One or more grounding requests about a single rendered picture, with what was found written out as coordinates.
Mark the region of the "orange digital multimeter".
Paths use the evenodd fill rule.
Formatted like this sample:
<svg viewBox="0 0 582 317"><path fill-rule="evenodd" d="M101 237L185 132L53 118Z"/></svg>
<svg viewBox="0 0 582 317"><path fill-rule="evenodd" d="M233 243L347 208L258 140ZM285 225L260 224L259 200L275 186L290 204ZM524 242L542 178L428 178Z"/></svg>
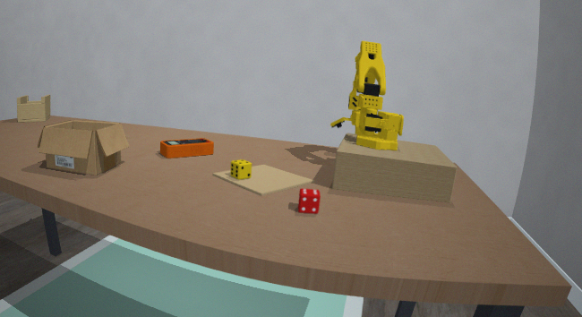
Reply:
<svg viewBox="0 0 582 317"><path fill-rule="evenodd" d="M168 159L212 155L213 148L214 142L204 138L160 142L160 153Z"/></svg>

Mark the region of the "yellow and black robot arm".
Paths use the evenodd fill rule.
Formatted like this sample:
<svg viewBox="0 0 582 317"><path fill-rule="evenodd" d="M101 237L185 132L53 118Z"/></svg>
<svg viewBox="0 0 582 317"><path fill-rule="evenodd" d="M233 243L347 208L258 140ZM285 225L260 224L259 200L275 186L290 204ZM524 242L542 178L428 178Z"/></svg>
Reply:
<svg viewBox="0 0 582 317"><path fill-rule="evenodd" d="M377 110L382 110L383 97L379 95L386 93L385 65L381 56L381 44L362 41L360 53L355 57L355 62L355 68L358 70L353 81L353 90L349 94L348 109L355 111L361 109L360 133L357 133L356 145L376 150L397 150L399 122L402 116ZM379 85L374 84L375 79ZM362 94L356 96L356 91Z"/></svg>

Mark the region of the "red die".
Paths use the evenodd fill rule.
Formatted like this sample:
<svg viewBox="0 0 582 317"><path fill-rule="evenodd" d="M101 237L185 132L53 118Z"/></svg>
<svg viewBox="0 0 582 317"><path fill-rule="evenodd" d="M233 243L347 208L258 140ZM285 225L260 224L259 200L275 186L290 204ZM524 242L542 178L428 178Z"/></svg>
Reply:
<svg viewBox="0 0 582 317"><path fill-rule="evenodd" d="M313 189L300 189L298 211L301 213L319 212L320 191Z"/></svg>

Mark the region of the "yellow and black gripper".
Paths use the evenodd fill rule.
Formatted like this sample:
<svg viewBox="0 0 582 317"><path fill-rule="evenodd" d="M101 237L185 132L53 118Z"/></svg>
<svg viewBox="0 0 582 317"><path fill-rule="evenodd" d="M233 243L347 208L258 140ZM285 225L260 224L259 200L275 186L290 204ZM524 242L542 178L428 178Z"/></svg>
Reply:
<svg viewBox="0 0 582 317"><path fill-rule="evenodd" d="M351 118L346 118L346 117L342 117L339 120L333 122L333 124L331 124L330 126L334 127L337 126L337 128L341 127L343 122L347 121L351 121L352 125L355 125L355 133L360 133L360 129L359 129L359 116L360 116L360 110L352 110L352 115ZM344 121L345 120L345 121ZM340 123L341 122L341 123Z"/></svg>

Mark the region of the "yellow die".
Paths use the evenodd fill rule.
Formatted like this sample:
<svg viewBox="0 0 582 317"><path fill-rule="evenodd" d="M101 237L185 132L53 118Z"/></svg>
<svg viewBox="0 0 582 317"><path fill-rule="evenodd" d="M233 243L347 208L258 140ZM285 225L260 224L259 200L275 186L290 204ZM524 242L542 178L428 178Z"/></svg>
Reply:
<svg viewBox="0 0 582 317"><path fill-rule="evenodd" d="M231 174L236 179L251 178L252 163L243 159L231 161Z"/></svg>

